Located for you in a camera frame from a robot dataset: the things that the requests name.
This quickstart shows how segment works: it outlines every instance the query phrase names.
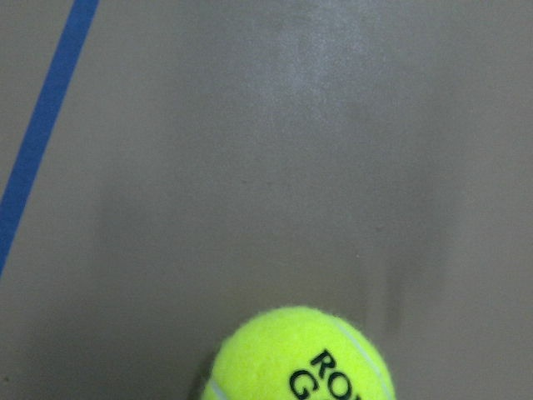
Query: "gray floor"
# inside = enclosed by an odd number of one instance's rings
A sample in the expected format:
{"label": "gray floor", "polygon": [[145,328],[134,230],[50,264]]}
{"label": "gray floor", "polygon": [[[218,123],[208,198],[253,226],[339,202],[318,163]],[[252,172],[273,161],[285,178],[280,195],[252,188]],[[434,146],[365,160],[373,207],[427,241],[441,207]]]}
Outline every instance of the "gray floor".
{"label": "gray floor", "polygon": [[[70,5],[0,6],[0,188]],[[192,400],[239,322],[305,303],[398,398],[531,399],[531,21],[101,1],[0,280],[0,398]]]}

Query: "yellow tennis ball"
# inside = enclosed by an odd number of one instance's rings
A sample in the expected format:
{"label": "yellow tennis ball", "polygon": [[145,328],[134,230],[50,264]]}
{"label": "yellow tennis ball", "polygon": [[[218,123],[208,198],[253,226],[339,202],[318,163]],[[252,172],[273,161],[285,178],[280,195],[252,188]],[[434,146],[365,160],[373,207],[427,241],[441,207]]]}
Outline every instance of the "yellow tennis ball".
{"label": "yellow tennis ball", "polygon": [[222,344],[202,400],[395,400],[372,344],[308,307],[258,315]]}

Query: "tennis ball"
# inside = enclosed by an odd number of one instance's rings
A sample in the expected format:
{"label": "tennis ball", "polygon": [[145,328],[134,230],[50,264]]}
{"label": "tennis ball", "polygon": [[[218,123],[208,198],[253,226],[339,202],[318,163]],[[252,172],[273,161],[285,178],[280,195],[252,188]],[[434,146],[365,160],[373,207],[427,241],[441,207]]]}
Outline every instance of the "tennis ball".
{"label": "tennis ball", "polygon": [[394,400],[372,344],[308,307],[262,313],[224,341],[202,400]]}

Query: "brand logo on ball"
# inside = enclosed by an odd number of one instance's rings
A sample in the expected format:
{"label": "brand logo on ball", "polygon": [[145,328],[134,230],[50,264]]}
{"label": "brand logo on ball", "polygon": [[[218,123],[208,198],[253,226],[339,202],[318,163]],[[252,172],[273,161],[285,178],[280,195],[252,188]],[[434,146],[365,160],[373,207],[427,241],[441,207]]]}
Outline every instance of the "brand logo on ball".
{"label": "brand logo on ball", "polygon": [[310,365],[308,369],[293,372],[289,378],[291,391],[298,400],[311,398],[322,385],[326,385],[329,393],[337,400],[361,400],[358,394],[352,398],[350,379],[336,369],[335,358],[326,349],[314,357]]}

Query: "blue tape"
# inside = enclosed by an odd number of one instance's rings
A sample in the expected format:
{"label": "blue tape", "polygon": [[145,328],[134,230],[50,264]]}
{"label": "blue tape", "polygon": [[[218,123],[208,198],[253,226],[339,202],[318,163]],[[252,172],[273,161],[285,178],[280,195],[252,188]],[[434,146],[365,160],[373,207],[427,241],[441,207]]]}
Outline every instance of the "blue tape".
{"label": "blue tape", "polygon": [[0,202],[0,275],[52,134],[98,0],[75,0]]}

